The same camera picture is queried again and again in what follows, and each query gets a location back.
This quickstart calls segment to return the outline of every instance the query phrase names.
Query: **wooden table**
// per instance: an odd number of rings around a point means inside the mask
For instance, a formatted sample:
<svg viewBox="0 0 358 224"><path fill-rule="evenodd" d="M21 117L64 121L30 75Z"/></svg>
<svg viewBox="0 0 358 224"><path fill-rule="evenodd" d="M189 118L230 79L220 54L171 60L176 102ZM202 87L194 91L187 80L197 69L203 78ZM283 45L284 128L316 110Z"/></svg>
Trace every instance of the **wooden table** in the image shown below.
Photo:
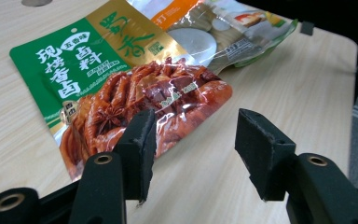
<svg viewBox="0 0 358 224"><path fill-rule="evenodd" d="M25 7L0 1L0 192L29 187L43 197L70 183L61 154L10 49L83 18L105 0ZM156 160L147 202L127 202L129 223L289 223L285 203L264 203L234 150L239 108L257 111L297 143L348 172L356 45L299 29L268 57L220 77L232 98Z"/></svg>

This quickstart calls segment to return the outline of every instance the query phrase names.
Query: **table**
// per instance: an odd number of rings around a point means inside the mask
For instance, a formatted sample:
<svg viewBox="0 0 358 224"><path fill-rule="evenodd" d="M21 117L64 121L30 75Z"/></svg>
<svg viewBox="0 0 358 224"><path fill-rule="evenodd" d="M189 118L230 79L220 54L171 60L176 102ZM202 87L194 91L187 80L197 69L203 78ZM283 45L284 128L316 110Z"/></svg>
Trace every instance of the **table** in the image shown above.
<svg viewBox="0 0 358 224"><path fill-rule="evenodd" d="M15 46L83 18L105 0L25 7L0 1L0 192L29 187L39 196L70 183L61 154L17 68ZM297 143L348 172L356 45L296 29L268 57L219 76L232 98L156 160L148 200L127 201L128 223L289 223L285 203L264 203L234 150L239 108L257 111Z"/></svg>

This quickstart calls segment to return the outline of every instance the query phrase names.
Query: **dark background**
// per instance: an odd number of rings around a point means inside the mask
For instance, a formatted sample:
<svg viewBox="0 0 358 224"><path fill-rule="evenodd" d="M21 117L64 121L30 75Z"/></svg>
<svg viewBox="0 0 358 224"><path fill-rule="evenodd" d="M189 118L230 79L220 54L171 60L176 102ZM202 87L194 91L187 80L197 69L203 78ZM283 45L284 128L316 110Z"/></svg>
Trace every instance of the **dark background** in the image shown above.
<svg viewBox="0 0 358 224"><path fill-rule="evenodd" d="M309 21L326 31L344 35L358 45L358 1L353 0L238 0L289 19ZM356 74L355 99L358 95Z"/></svg>

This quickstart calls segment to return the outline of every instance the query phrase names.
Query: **snack package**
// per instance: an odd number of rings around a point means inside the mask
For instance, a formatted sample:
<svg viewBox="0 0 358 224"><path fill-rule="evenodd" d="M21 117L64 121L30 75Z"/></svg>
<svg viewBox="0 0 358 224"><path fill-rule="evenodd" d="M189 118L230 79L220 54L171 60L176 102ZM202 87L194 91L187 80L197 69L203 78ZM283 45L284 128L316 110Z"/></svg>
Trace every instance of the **snack package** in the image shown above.
<svg viewBox="0 0 358 224"><path fill-rule="evenodd" d="M125 0L108 1L10 57L73 180L89 156L113 149L138 111L156 111L158 157L231 96L228 84Z"/></svg>
<svg viewBox="0 0 358 224"><path fill-rule="evenodd" d="M234 0L128 1L216 74L267 55L297 25Z"/></svg>

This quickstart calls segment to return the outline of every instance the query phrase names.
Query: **green label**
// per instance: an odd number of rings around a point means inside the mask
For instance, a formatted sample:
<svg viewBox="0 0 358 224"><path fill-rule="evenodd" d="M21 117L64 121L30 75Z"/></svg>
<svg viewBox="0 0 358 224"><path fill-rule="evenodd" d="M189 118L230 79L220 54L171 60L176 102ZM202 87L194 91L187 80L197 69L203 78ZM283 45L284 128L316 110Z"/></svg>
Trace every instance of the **green label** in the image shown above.
<svg viewBox="0 0 358 224"><path fill-rule="evenodd" d="M60 122L63 101L96 92L106 78L130 67L86 20L11 50L49 128Z"/></svg>

